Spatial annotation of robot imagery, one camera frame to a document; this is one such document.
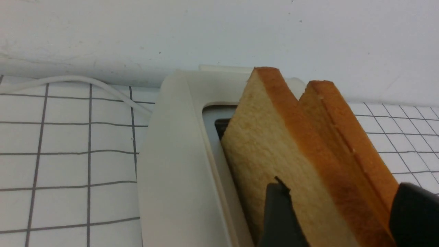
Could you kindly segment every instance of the grid pattern mat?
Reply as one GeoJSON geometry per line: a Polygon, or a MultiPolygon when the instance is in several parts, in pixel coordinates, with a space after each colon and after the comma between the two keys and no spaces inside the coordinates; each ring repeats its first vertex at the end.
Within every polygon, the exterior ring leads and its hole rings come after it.
{"type": "MultiPolygon", "coordinates": [[[[116,89],[150,109],[158,95],[116,89]]],[[[439,109],[349,105],[399,182],[439,193],[439,109]]],[[[136,167],[147,128],[147,117],[88,84],[0,96],[0,246],[141,247],[136,167]]]]}

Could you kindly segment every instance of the black grid line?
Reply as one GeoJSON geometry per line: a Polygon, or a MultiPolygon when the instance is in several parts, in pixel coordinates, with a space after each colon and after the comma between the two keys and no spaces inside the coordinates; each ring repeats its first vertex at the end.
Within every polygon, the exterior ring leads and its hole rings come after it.
{"type": "Polygon", "coordinates": [[[113,220],[113,221],[95,222],[95,223],[87,223],[87,224],[61,225],[61,226],[48,226],[48,227],[39,227],[39,228],[31,228],[31,229],[6,230],[6,231],[0,231],[0,234],[26,232],[26,231],[35,232],[35,231],[44,231],[44,230],[85,227],[85,226],[87,228],[89,228],[91,226],[96,226],[96,225],[109,225],[109,224],[134,221],[134,220],[139,220],[139,219],[140,219],[140,217],[131,217],[131,218],[125,218],[125,219],[119,219],[119,220],[113,220]]]}
{"type": "MultiPolygon", "coordinates": [[[[399,108],[401,108],[401,110],[403,111],[403,113],[408,117],[406,111],[404,111],[404,109],[403,109],[401,106],[399,106],[399,108]]],[[[410,121],[410,123],[414,126],[414,128],[416,129],[416,131],[420,134],[421,132],[420,132],[419,129],[416,127],[416,125],[414,125],[412,119],[409,118],[409,121],[410,121]]],[[[415,149],[414,146],[413,146],[413,144],[411,143],[410,139],[409,139],[407,136],[405,136],[405,137],[407,138],[407,140],[409,141],[409,143],[412,145],[413,149],[415,149]]],[[[432,149],[432,147],[430,146],[430,144],[428,143],[428,141],[427,141],[422,135],[421,135],[421,137],[422,137],[422,139],[424,140],[424,142],[427,143],[427,145],[428,145],[428,147],[430,148],[430,150],[433,151],[433,149],[432,149]]],[[[427,163],[425,162],[424,158],[422,158],[422,156],[421,156],[419,153],[418,153],[418,156],[421,158],[422,162],[424,162],[424,165],[425,165],[425,166],[427,167],[427,169],[430,171],[430,168],[428,167],[428,165],[427,165],[427,163]]],[[[436,177],[435,177],[435,176],[433,176],[433,177],[434,177],[434,179],[436,180],[436,183],[439,184],[439,182],[438,182],[438,180],[436,179],[436,177]]]]}
{"type": "Polygon", "coordinates": [[[121,180],[121,181],[114,181],[114,182],[106,182],[106,183],[98,183],[98,184],[90,184],[90,185],[67,185],[67,186],[46,186],[46,187],[24,187],[24,188],[5,188],[0,189],[0,192],[2,191],[21,191],[21,190],[42,190],[42,189],[82,189],[87,187],[98,187],[98,186],[104,186],[104,185],[116,185],[116,184],[136,184],[136,181],[131,180],[121,180]]]}
{"type": "Polygon", "coordinates": [[[102,150],[92,150],[92,151],[85,151],[85,152],[54,152],[54,153],[0,153],[0,156],[5,155],[63,155],[63,154],[88,154],[88,153],[103,153],[103,152],[115,152],[115,153],[127,153],[127,154],[139,154],[134,152],[127,152],[127,151],[121,151],[121,150],[114,150],[114,149],[102,149],[102,150]]]}
{"type": "Polygon", "coordinates": [[[30,201],[30,210],[29,210],[29,220],[28,220],[28,226],[26,230],[26,241],[25,241],[25,247],[29,247],[29,239],[30,239],[30,229],[32,227],[32,215],[33,215],[33,207],[35,204],[35,193],[36,193],[36,181],[38,179],[38,167],[40,165],[40,154],[41,154],[41,145],[43,143],[43,130],[44,130],[44,118],[46,117],[46,107],[47,107],[47,94],[49,92],[49,84],[46,84],[46,92],[44,97],[44,104],[43,104],[43,115],[41,116],[41,128],[40,128],[40,138],[38,141],[38,151],[36,154],[36,164],[35,164],[35,172],[33,177],[33,185],[32,185],[32,196],[30,201]]]}
{"type": "Polygon", "coordinates": [[[392,133],[384,133],[384,132],[366,132],[366,134],[404,134],[404,135],[427,135],[427,136],[438,136],[437,134],[414,134],[414,133],[403,133],[403,132],[392,132],[392,133]]]}
{"type": "MultiPolygon", "coordinates": [[[[409,167],[406,164],[406,161],[403,159],[403,157],[401,156],[400,152],[397,152],[395,145],[393,144],[393,142],[390,140],[390,138],[388,137],[388,135],[386,135],[384,128],[381,126],[380,122],[377,120],[377,118],[374,116],[374,113],[371,111],[371,109],[369,108],[369,106],[364,103],[364,105],[367,107],[367,109],[369,110],[369,112],[372,114],[372,117],[375,119],[375,122],[377,122],[377,124],[379,125],[379,127],[381,128],[381,130],[383,131],[384,135],[386,136],[386,138],[389,140],[390,144],[393,146],[393,149],[395,149],[396,153],[399,155],[399,157],[401,158],[401,160],[403,161],[404,165],[407,167],[407,170],[410,171],[409,167]]],[[[419,183],[418,179],[413,176],[414,179],[416,180],[417,184],[419,186],[421,186],[421,184],[419,183]]]]}
{"type": "MultiPolygon", "coordinates": [[[[0,124],[41,124],[39,122],[14,122],[14,121],[0,121],[0,124]]],[[[89,124],[107,124],[113,126],[121,127],[132,127],[132,124],[119,124],[119,123],[108,123],[108,122],[91,122],[91,123],[44,123],[44,125],[89,125],[89,124]]],[[[134,125],[134,127],[146,128],[148,125],[134,125]]]]}
{"type": "MultiPolygon", "coordinates": [[[[21,96],[21,97],[37,97],[37,98],[44,98],[45,96],[43,95],[36,95],[36,94],[0,94],[0,95],[5,95],[5,96],[21,96]]],[[[85,97],[70,97],[70,96],[47,96],[48,98],[67,98],[67,99],[84,99],[84,100],[89,100],[90,98],[85,98],[85,97]]],[[[106,101],[114,101],[114,102],[123,102],[120,99],[110,99],[110,98],[99,98],[99,97],[92,97],[91,99],[93,100],[106,100],[106,101]]],[[[135,103],[139,103],[139,104],[150,104],[150,105],[155,105],[155,102],[148,102],[148,101],[134,101],[135,103]]]]}
{"type": "Polygon", "coordinates": [[[435,172],[439,172],[439,171],[409,171],[409,172],[394,172],[392,174],[415,174],[415,173],[435,173],[435,172]]]}
{"type": "MultiPolygon", "coordinates": [[[[130,87],[130,99],[133,100],[133,90],[130,87]]],[[[134,151],[134,171],[136,172],[137,178],[137,150],[136,150],[136,130],[134,125],[134,109],[131,107],[131,125],[133,128],[133,151],[134,151]]]]}
{"type": "Polygon", "coordinates": [[[355,116],[371,116],[371,117],[387,117],[387,118],[396,118],[396,119],[412,119],[412,120],[428,120],[428,121],[439,121],[439,119],[425,119],[418,117],[403,117],[403,116],[372,116],[372,115],[363,115],[363,114],[354,114],[355,116]]]}
{"type": "Polygon", "coordinates": [[[433,110],[433,108],[430,107],[430,109],[431,109],[431,111],[436,115],[436,117],[439,118],[439,116],[436,114],[436,112],[433,110]]]}
{"type": "Polygon", "coordinates": [[[88,111],[88,166],[87,166],[87,247],[90,247],[90,212],[91,212],[91,104],[92,104],[93,85],[90,84],[90,98],[88,111]]]}
{"type": "Polygon", "coordinates": [[[378,153],[439,153],[434,151],[378,151],[378,153]]]}

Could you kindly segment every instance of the white cable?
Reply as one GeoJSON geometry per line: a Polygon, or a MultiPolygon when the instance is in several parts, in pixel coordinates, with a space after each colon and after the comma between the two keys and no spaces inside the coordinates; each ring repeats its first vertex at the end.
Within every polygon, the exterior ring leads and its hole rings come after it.
{"type": "Polygon", "coordinates": [[[62,81],[80,81],[80,82],[93,84],[95,86],[98,86],[98,87],[106,90],[110,94],[116,96],[117,98],[119,98],[120,100],[122,100],[126,104],[128,104],[129,106],[133,107],[135,110],[138,110],[139,112],[146,114],[146,115],[151,114],[151,110],[149,110],[145,107],[142,107],[139,104],[135,103],[130,98],[125,96],[123,93],[112,88],[110,85],[108,85],[104,82],[101,82],[97,79],[93,79],[93,78],[89,78],[89,77],[85,77],[85,76],[53,76],[53,77],[47,77],[47,78],[42,78],[42,79],[38,79],[38,80],[32,80],[32,81],[28,81],[28,82],[24,82],[24,83],[19,83],[17,85],[11,85],[11,86],[5,86],[5,87],[1,86],[0,87],[0,94],[7,94],[7,93],[11,93],[11,92],[18,91],[21,89],[25,89],[25,88],[37,87],[37,86],[41,86],[41,85],[44,85],[47,83],[62,82],[62,81]]]}

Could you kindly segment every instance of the white wall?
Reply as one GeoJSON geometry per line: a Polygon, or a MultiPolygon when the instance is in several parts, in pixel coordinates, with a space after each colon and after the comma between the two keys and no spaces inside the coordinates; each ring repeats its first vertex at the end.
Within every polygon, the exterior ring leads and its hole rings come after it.
{"type": "Polygon", "coordinates": [[[1,0],[0,73],[157,86],[275,66],[348,98],[439,105],[436,0],[1,0]]]}

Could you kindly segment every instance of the bread slice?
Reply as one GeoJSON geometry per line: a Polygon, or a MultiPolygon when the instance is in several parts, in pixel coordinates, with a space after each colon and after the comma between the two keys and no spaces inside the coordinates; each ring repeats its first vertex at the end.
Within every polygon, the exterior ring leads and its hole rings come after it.
{"type": "Polygon", "coordinates": [[[398,189],[394,179],[349,105],[332,82],[311,81],[299,104],[340,162],[346,165],[381,225],[390,233],[389,219],[398,189]]]}
{"type": "Polygon", "coordinates": [[[221,142],[255,242],[278,176],[311,246],[394,246],[278,69],[253,70],[221,142]]]}

